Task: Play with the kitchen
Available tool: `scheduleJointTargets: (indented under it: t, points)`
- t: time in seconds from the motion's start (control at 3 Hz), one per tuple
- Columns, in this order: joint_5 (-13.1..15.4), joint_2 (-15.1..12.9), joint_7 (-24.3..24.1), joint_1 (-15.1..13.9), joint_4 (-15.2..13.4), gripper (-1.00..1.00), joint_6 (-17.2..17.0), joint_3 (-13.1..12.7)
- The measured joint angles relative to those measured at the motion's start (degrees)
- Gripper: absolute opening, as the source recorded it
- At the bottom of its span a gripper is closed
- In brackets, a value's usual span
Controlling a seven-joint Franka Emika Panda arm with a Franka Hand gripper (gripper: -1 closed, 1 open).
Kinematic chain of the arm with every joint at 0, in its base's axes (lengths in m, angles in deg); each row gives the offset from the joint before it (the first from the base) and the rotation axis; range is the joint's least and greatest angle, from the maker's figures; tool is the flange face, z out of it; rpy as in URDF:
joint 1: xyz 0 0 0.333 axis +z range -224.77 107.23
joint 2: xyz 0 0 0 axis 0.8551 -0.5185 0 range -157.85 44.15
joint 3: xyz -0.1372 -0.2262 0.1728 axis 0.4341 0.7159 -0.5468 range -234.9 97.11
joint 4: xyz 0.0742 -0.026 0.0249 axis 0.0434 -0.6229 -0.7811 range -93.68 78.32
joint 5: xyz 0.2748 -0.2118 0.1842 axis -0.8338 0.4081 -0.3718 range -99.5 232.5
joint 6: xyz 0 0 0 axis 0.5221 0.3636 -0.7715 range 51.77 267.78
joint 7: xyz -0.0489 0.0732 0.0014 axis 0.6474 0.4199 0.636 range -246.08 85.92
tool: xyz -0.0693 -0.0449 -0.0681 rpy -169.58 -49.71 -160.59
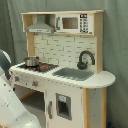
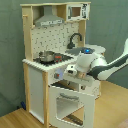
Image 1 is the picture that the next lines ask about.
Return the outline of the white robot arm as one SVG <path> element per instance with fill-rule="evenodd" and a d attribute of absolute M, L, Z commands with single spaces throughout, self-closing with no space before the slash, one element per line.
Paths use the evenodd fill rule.
<path fill-rule="evenodd" d="M 11 59 L 0 49 L 0 125 L 4 128 L 41 128 L 38 118 L 21 103 L 9 83 Z"/>

